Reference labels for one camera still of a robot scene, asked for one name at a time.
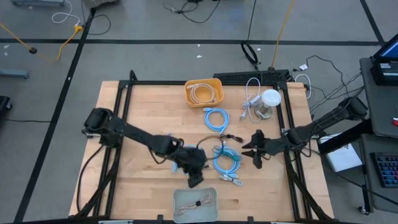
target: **yellow basket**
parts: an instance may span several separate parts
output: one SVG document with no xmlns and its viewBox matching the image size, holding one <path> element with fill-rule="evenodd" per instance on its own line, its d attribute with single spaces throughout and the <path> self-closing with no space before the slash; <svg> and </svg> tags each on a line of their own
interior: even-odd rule
<svg viewBox="0 0 398 224">
<path fill-rule="evenodd" d="M 200 84 L 200 83 L 207 83 L 211 85 L 214 89 L 214 94 L 215 94 L 215 101 L 212 103 L 195 103 L 191 99 L 191 91 L 192 88 L 188 88 L 190 85 L 194 84 Z M 223 86 L 221 84 L 221 81 L 218 78 L 206 78 L 202 80 L 189 80 L 185 83 L 185 99 L 188 103 L 188 105 L 192 108 L 198 108 L 198 107 L 206 107 L 206 106 L 217 106 L 221 103 L 221 101 L 224 98 L 224 92 L 223 92 Z M 197 88 L 195 95 L 200 101 L 206 101 L 211 98 L 211 92 L 209 89 L 205 87 L 199 87 Z"/>
</svg>

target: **yellow cable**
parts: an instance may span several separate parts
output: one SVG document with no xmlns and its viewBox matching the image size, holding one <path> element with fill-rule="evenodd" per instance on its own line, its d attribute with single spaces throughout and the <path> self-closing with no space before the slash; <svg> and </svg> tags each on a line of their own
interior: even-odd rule
<svg viewBox="0 0 398 224">
<path fill-rule="evenodd" d="M 15 35 L 13 32 L 11 32 L 11 30 L 9 30 L 5 25 L 3 25 L 0 22 L 0 27 L 3 28 L 5 31 L 7 31 L 11 36 L 13 36 L 13 38 L 15 38 L 16 40 L 18 40 L 23 46 L 25 46 L 26 48 L 28 48 L 29 50 L 32 49 L 32 47 L 30 47 L 29 45 L 25 44 L 23 41 L 20 40 L 20 38 L 17 37 L 17 35 Z"/>
<path fill-rule="evenodd" d="M 13 32 L 11 32 L 11 30 L 9 30 L 9 29 L 8 29 L 4 24 L 2 24 L 1 22 L 0 22 L 0 27 L 3 28 L 5 31 L 7 31 L 11 36 L 13 36 L 13 38 L 15 38 L 16 40 L 18 40 L 18 42 L 20 42 L 24 47 L 28 48 L 29 50 L 32 50 L 32 47 L 31 47 L 31 46 L 29 46 L 29 45 L 27 45 L 25 42 L 21 41 L 21 39 L 18 38 L 17 35 L 15 35 Z M 59 59 L 60 59 L 63 47 L 64 47 L 70 40 L 72 40 L 72 38 L 74 38 L 74 36 L 76 36 L 77 33 L 79 33 L 80 31 L 83 30 L 83 27 L 82 27 L 82 26 L 78 26 L 78 25 L 75 25 L 73 28 L 75 29 L 73 35 L 72 35 L 65 43 L 63 43 L 63 44 L 61 45 L 60 50 L 59 50 L 59 52 L 58 52 L 58 57 L 57 57 L 56 60 L 59 60 Z M 38 53 L 37 55 L 38 55 L 39 57 L 45 59 L 45 60 L 50 61 L 50 62 L 56 61 L 56 60 L 51 59 L 51 58 L 48 58 L 47 56 L 45 56 L 45 55 L 43 55 L 43 54 L 40 54 L 40 53 Z"/>
<path fill-rule="evenodd" d="M 63 44 L 61 45 L 60 50 L 59 50 L 59 52 L 58 52 L 57 60 L 59 60 L 60 57 L 61 57 L 61 52 L 62 52 L 63 47 L 64 47 L 70 40 L 72 40 L 72 38 L 74 38 L 74 36 L 75 36 L 79 31 L 83 30 L 83 27 L 82 27 L 82 26 L 74 26 L 74 28 L 75 28 L 75 32 L 73 33 L 73 35 L 70 36 L 69 39 L 68 39 L 65 43 L 63 43 Z"/>
<path fill-rule="evenodd" d="M 283 33 L 284 29 L 285 29 L 286 22 L 287 22 L 287 20 L 289 19 L 290 12 L 292 11 L 292 8 L 293 8 L 293 3 L 294 3 L 294 0 L 291 0 L 289 9 L 287 10 L 287 14 L 286 14 L 286 16 L 285 16 L 284 23 L 282 24 L 282 28 L 280 28 L 280 31 L 279 31 L 278 39 L 277 39 L 277 41 L 276 41 L 276 46 L 275 46 L 274 59 L 272 59 L 272 64 L 271 64 L 271 67 L 272 67 L 272 68 L 274 67 L 276 55 L 277 55 L 277 53 L 278 53 L 279 40 L 280 40 L 280 38 L 282 37 L 282 33 Z"/>
</svg>

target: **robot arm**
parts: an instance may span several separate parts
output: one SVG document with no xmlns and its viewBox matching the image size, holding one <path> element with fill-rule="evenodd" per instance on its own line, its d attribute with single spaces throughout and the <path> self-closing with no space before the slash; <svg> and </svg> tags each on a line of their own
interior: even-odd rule
<svg viewBox="0 0 398 224">
<path fill-rule="evenodd" d="M 148 147 L 149 152 L 165 160 L 174 161 L 184 173 L 189 174 L 190 188 L 203 181 L 202 169 L 207 161 L 204 150 L 183 147 L 183 140 L 165 135 L 152 135 L 124 122 L 111 110 L 94 108 L 84 123 L 84 133 L 99 134 L 99 143 L 107 147 L 120 146 L 120 137 L 125 136 Z"/>
<path fill-rule="evenodd" d="M 265 138 L 264 133 L 261 130 L 257 130 L 251 136 L 251 142 L 242 147 L 243 149 L 252 150 L 242 152 L 242 154 L 253 158 L 253 164 L 258 169 L 261 169 L 261 157 L 264 157 L 266 154 L 274 156 L 284 150 L 301 150 L 307 145 L 313 135 L 320 134 L 326 128 L 344 119 L 353 121 L 364 119 L 367 109 L 358 97 L 353 96 L 343 100 L 335 109 L 320 119 L 306 126 L 299 126 L 284 132 L 284 135 L 279 139 Z"/>
</svg>

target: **computer screen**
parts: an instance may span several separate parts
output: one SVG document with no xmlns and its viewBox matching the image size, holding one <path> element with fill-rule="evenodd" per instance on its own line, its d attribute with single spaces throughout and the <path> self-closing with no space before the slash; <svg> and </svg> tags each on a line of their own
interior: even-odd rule
<svg viewBox="0 0 398 224">
<path fill-rule="evenodd" d="M 398 58 L 398 40 L 381 54 L 382 57 Z"/>
</svg>

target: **white paper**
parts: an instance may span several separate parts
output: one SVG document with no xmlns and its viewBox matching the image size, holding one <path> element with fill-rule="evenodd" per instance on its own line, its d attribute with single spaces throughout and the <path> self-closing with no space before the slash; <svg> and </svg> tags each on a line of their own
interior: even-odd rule
<svg viewBox="0 0 398 224">
<path fill-rule="evenodd" d="M 303 64 L 299 68 L 301 69 L 301 71 L 305 71 L 308 69 L 308 66 L 306 64 Z"/>
<path fill-rule="evenodd" d="M 331 136 L 325 136 L 320 139 L 321 143 L 335 137 L 339 134 L 332 134 Z M 331 168 L 335 172 L 350 169 L 362 165 L 361 159 L 356 154 L 353 146 L 351 144 L 345 145 L 333 152 L 326 155 L 331 164 Z"/>
</svg>

